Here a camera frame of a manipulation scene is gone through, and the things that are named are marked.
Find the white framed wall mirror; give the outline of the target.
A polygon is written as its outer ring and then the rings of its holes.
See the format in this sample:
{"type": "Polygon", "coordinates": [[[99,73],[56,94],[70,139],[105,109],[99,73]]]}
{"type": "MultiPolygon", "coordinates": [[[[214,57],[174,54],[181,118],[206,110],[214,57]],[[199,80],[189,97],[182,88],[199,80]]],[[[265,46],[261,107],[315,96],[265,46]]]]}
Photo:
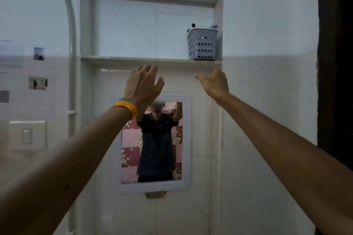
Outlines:
{"type": "Polygon", "coordinates": [[[117,192],[174,191],[190,184],[191,99],[186,94],[162,94],[130,120],[114,144],[117,192]]]}

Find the person's right hand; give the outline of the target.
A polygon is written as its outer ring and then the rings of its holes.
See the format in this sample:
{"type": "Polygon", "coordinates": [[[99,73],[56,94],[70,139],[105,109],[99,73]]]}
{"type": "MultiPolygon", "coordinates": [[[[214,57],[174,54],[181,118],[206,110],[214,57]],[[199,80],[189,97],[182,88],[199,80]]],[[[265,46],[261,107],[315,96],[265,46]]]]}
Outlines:
{"type": "Polygon", "coordinates": [[[230,92],[225,73],[221,68],[213,69],[207,81],[200,82],[205,92],[216,102],[221,102],[230,92]]]}

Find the white marble niche shelf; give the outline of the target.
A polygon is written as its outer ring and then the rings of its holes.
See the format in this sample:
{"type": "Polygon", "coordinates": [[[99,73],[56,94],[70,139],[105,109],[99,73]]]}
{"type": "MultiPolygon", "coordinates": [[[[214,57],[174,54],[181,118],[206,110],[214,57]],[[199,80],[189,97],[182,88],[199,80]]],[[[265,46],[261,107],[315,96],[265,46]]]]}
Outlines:
{"type": "Polygon", "coordinates": [[[219,60],[190,60],[190,59],[163,59],[163,58],[137,58],[137,57],[121,57],[121,56],[98,56],[98,55],[87,55],[82,56],[81,60],[90,62],[96,65],[222,65],[222,61],[219,60]]]}

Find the yellow wristband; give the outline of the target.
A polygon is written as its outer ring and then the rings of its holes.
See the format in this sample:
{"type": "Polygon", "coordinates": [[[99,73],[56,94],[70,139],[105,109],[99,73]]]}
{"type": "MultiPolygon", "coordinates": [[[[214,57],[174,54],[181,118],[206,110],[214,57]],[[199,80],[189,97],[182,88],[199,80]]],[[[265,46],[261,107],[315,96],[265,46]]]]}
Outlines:
{"type": "Polygon", "coordinates": [[[118,101],[115,104],[112,105],[112,108],[114,107],[121,107],[121,108],[126,108],[130,111],[131,113],[131,117],[137,117],[138,116],[138,108],[136,107],[136,105],[127,102],[127,101],[118,101]]]}

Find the white wall pipe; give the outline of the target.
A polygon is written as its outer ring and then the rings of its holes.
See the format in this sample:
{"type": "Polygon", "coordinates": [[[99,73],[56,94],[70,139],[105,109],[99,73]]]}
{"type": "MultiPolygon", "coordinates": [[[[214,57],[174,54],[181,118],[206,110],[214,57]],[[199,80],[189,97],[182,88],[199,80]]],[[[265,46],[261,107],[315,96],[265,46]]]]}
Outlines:
{"type": "Polygon", "coordinates": [[[76,131],[76,63],[77,63],[77,34],[76,19],[72,0],[64,0],[68,17],[69,31],[69,77],[68,77],[68,138],[76,131]]]}

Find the brass mirror bracket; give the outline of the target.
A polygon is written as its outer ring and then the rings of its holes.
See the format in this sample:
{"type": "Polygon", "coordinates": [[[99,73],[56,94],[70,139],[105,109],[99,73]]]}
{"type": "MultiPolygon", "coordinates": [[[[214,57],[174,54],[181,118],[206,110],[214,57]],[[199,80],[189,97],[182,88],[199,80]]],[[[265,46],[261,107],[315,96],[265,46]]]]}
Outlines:
{"type": "Polygon", "coordinates": [[[166,191],[146,192],[145,197],[147,199],[160,199],[164,198],[166,191]]]}

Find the person's left forearm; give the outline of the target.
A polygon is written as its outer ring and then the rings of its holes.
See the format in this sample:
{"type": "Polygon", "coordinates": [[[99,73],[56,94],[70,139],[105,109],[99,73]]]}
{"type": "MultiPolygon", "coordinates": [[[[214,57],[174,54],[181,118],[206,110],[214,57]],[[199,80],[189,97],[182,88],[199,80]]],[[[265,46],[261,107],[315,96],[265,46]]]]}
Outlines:
{"type": "Polygon", "coordinates": [[[0,185],[0,235],[53,235],[132,119],[114,107],[0,185]]]}

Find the white light switch plate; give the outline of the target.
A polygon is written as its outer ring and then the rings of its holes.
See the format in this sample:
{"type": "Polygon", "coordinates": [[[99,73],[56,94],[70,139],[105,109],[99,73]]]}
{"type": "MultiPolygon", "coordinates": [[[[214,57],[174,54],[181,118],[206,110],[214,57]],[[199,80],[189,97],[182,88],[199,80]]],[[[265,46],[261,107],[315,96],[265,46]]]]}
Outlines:
{"type": "Polygon", "coordinates": [[[10,121],[10,151],[43,151],[46,150],[46,121],[10,121]]]}

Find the person's left hand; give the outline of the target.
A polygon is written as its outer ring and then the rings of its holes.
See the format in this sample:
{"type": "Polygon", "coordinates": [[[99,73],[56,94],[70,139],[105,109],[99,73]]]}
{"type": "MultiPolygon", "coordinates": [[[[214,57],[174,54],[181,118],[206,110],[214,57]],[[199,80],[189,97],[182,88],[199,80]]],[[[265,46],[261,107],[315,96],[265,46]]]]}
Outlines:
{"type": "Polygon", "coordinates": [[[159,95],[155,95],[158,67],[143,65],[137,67],[126,81],[123,101],[130,102],[143,114],[147,107],[152,105],[159,95]]]}

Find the grey perforated plastic basket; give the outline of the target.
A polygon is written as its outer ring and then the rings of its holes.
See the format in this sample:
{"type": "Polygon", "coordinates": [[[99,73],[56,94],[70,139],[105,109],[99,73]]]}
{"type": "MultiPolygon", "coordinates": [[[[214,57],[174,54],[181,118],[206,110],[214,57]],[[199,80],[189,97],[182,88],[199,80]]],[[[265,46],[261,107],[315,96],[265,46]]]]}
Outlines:
{"type": "Polygon", "coordinates": [[[188,58],[190,60],[217,60],[217,34],[217,29],[189,29],[188,58]]]}

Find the person's right forearm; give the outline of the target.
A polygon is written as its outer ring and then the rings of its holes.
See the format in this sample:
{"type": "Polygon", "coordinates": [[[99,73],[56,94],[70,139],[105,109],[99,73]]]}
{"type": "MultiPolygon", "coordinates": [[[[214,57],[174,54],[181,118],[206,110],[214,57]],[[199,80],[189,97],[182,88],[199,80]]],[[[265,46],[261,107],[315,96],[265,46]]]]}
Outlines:
{"type": "Polygon", "coordinates": [[[353,235],[353,171],[229,92],[213,99],[323,235],[353,235]]]}

